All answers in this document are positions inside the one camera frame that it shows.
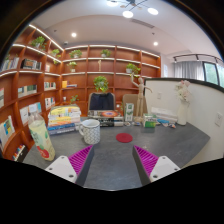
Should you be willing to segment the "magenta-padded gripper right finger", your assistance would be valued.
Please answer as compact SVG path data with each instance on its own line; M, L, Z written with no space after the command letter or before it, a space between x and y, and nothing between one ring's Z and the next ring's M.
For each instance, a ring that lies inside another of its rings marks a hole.
M167 156L157 157L137 145L133 146L133 158L143 186L180 170Z

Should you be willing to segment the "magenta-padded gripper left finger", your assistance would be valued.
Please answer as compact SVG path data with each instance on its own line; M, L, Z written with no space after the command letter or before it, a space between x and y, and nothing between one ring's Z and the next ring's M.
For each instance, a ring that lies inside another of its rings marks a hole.
M51 163L46 171L83 186L94 156L94 146L87 146L71 156L60 156Z

